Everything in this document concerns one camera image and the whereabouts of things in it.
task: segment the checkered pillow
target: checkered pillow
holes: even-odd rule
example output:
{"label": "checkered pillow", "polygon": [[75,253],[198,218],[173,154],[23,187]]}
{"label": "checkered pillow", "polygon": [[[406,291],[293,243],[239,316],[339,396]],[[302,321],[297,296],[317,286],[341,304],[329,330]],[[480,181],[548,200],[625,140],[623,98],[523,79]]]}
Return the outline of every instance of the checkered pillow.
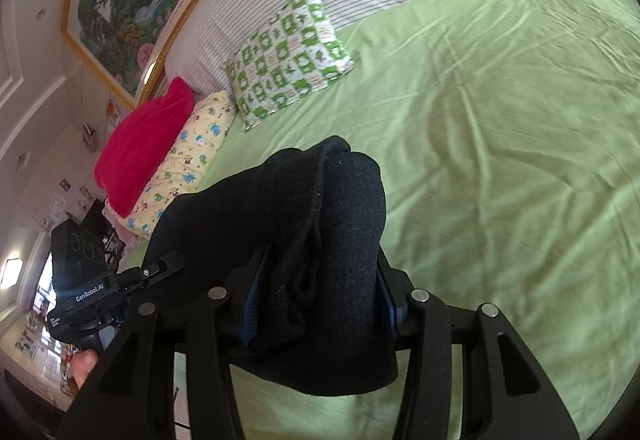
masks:
{"label": "checkered pillow", "polygon": [[352,68],[322,0],[290,0],[226,63],[245,131]]}

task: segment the green bed sheet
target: green bed sheet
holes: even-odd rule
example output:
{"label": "green bed sheet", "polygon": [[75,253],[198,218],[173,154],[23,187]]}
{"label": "green bed sheet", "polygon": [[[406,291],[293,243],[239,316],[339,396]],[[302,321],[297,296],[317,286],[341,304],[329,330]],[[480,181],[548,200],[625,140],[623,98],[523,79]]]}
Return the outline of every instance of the green bed sheet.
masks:
{"label": "green bed sheet", "polygon": [[[586,438],[640,360],[635,0],[413,0],[340,38],[354,71],[248,133],[236,118],[200,188],[344,137],[380,164],[391,264],[448,304],[495,302]],[[393,385],[343,398],[234,369],[247,438],[390,438],[399,362]]]}

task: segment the cartoon print pillow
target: cartoon print pillow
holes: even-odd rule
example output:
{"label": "cartoon print pillow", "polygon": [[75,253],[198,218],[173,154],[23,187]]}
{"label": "cartoon print pillow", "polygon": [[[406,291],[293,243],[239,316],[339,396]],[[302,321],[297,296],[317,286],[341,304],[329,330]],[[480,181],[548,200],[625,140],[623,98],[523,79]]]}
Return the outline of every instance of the cartoon print pillow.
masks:
{"label": "cartoon print pillow", "polygon": [[226,92],[210,94],[197,102],[174,146],[146,185],[131,214],[127,218],[118,217],[118,220],[136,235],[149,239],[160,216],[174,198],[196,191],[235,116],[236,110]]}
{"label": "cartoon print pillow", "polygon": [[288,1],[226,62],[245,131],[352,69],[322,0]]}

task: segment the yellow pillow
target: yellow pillow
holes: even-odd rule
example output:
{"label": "yellow pillow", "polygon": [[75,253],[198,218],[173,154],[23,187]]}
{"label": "yellow pillow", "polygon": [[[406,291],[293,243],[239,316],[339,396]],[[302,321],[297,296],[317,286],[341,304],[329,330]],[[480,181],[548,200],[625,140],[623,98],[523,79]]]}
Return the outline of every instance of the yellow pillow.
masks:
{"label": "yellow pillow", "polygon": [[[197,102],[160,167],[140,195],[127,218],[116,216],[123,226],[149,239],[158,218],[177,195],[196,191],[236,116],[226,92],[210,94]],[[107,207],[114,211],[107,200]]]}

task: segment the metal pin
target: metal pin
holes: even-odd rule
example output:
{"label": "metal pin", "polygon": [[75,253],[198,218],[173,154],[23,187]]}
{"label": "metal pin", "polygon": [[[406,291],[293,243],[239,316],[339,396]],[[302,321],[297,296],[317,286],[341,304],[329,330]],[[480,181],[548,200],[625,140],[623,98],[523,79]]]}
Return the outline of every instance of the metal pin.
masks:
{"label": "metal pin", "polygon": [[142,305],[138,307],[138,313],[144,316],[151,315],[155,311],[156,305],[151,302],[142,303]]}
{"label": "metal pin", "polygon": [[223,286],[215,286],[207,292],[211,299],[224,299],[226,297],[226,288]]}
{"label": "metal pin", "polygon": [[421,288],[416,288],[411,292],[411,298],[420,303],[424,303],[429,300],[429,292]]}
{"label": "metal pin", "polygon": [[500,313],[498,307],[492,303],[484,303],[481,309],[487,317],[496,317]]}

